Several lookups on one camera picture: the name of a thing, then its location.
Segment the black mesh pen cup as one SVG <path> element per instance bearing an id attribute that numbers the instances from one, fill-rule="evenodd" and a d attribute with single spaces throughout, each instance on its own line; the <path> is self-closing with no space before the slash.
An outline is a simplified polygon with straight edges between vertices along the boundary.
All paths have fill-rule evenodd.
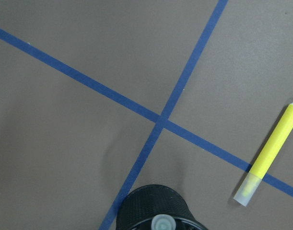
<path id="1" fill-rule="evenodd" d="M 151 230 L 152 218 L 159 214 L 172 216 L 176 230 L 207 229 L 195 219 L 179 193 L 160 184 L 139 187 L 126 196 L 117 213 L 116 229 Z"/>

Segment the green marker pen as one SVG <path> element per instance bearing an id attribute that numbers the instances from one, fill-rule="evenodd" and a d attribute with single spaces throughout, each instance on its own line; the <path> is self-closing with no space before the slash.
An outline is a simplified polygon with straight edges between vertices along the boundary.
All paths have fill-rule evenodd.
<path id="1" fill-rule="evenodd" d="M 175 219 L 167 214 L 159 214 L 152 218 L 151 230 L 175 230 Z"/>

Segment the yellow highlighter pen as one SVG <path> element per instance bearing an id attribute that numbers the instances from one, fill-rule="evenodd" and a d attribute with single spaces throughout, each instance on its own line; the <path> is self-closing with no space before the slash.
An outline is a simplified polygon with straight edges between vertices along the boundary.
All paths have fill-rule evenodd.
<path id="1" fill-rule="evenodd" d="M 235 201 L 245 207 L 248 205 L 292 130 L 293 103 L 287 106 L 249 172 L 246 174 L 234 195 Z"/>

